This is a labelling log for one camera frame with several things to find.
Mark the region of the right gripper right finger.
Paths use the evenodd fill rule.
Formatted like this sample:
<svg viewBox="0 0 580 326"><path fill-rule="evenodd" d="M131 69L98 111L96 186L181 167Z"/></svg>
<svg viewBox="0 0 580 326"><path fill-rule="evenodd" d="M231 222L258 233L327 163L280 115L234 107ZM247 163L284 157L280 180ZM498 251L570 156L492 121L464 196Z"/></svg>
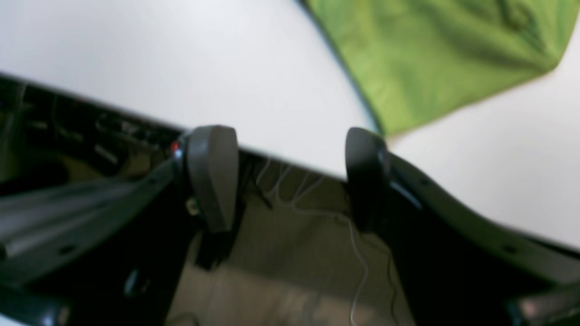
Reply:
<svg viewBox="0 0 580 326"><path fill-rule="evenodd" d="M480 216L390 154L372 132L350 128L345 158L355 225L393 250L406 283L542 288L579 282L578 258Z"/></svg>

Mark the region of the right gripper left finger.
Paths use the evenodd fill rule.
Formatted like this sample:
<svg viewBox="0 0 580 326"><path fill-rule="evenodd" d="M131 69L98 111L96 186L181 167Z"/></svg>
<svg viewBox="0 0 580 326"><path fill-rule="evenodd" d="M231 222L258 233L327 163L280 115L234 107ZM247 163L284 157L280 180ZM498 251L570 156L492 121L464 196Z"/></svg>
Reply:
<svg viewBox="0 0 580 326"><path fill-rule="evenodd" d="M147 176L101 179L1 198L1 282L28 283L104 243L169 185L177 206L194 202L212 233L235 219L240 154L236 130L197 127Z"/></svg>

